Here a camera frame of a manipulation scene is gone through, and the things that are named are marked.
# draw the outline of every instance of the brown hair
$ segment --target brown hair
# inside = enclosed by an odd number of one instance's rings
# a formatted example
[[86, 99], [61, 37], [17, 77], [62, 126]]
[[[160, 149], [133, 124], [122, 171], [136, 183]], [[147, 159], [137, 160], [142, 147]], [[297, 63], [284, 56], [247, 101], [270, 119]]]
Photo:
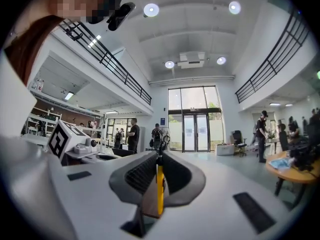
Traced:
[[54, 15], [38, 19], [5, 49], [13, 69], [25, 85], [28, 84], [32, 66], [43, 42], [62, 20]]

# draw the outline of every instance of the round ceiling light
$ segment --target round ceiling light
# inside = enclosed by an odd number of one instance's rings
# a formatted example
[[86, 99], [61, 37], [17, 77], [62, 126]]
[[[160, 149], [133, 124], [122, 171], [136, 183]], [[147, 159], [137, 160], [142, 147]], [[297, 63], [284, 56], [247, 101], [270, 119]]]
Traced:
[[232, 2], [229, 4], [229, 11], [230, 11], [230, 13], [232, 13], [232, 14], [238, 14], [238, 13], [240, 13], [240, 11], [241, 11], [241, 5], [240, 5], [240, 3], [238, 3], [237, 1], [232, 1]]
[[225, 64], [227, 61], [227, 59], [225, 57], [220, 57], [217, 59], [216, 63], [218, 63], [219, 65], [223, 65]]
[[148, 3], [144, 9], [143, 12], [148, 17], [154, 17], [157, 16], [159, 13], [159, 6], [154, 3]]
[[167, 68], [167, 69], [172, 69], [173, 67], [175, 66], [175, 63], [173, 62], [173, 61], [167, 61], [166, 63], [165, 63], [165, 67]]

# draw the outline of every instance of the balcony railing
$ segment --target balcony railing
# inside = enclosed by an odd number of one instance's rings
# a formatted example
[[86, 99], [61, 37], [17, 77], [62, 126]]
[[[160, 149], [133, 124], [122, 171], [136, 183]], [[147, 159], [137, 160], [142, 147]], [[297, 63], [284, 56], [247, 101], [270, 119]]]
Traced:
[[280, 38], [269, 55], [250, 79], [236, 91], [238, 102], [243, 102], [276, 76], [303, 46], [308, 33], [309, 29], [302, 15], [297, 10], [292, 10]]
[[126, 86], [139, 95], [141, 99], [151, 105], [151, 96], [83, 23], [65, 19], [59, 26], [67, 36], [81, 45], [100, 64], [111, 71]]

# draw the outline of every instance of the rectangular ceiling light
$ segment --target rectangular ceiling light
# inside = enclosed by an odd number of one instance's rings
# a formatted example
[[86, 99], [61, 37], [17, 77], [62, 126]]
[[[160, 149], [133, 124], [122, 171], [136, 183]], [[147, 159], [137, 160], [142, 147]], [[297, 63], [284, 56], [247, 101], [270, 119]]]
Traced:
[[100, 38], [101, 38], [101, 35], [98, 34], [95, 37], [95, 39], [93, 39], [92, 42], [88, 45], [88, 47], [91, 48], [97, 42], [97, 40], [99, 40]]
[[64, 99], [65, 99], [66, 101], [68, 101], [73, 95], [74, 95], [74, 93], [69, 91], [69, 93], [65, 96]]
[[104, 112], [106, 115], [110, 115], [110, 114], [118, 114], [117, 111], [109, 111], [109, 112]]

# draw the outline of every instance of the brown wall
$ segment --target brown wall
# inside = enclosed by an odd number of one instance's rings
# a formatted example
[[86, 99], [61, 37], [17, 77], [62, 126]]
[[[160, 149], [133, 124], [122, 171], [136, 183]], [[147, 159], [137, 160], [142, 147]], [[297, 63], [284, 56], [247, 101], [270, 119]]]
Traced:
[[[46, 102], [39, 100], [39, 99], [37, 99], [35, 107], [38, 109], [41, 109], [41, 110], [45, 110], [45, 111], [53, 108], [52, 113], [57, 114], [57, 115], [62, 114], [61, 120], [68, 122], [68, 123], [76, 124], [77, 126], [79, 126], [80, 123], [83, 123], [84, 126], [87, 127], [88, 121], [94, 120], [94, 118], [91, 116], [86, 116], [86, 115], [78, 114], [75, 112], [71, 112], [71, 111], [63, 109], [62, 107], [51, 105], [51, 104], [46, 103]], [[36, 114], [36, 115], [41, 115], [42, 112], [37, 109], [33, 109], [32, 113]], [[96, 121], [97, 121], [96, 126], [98, 127], [100, 125], [100, 120], [97, 119]]]

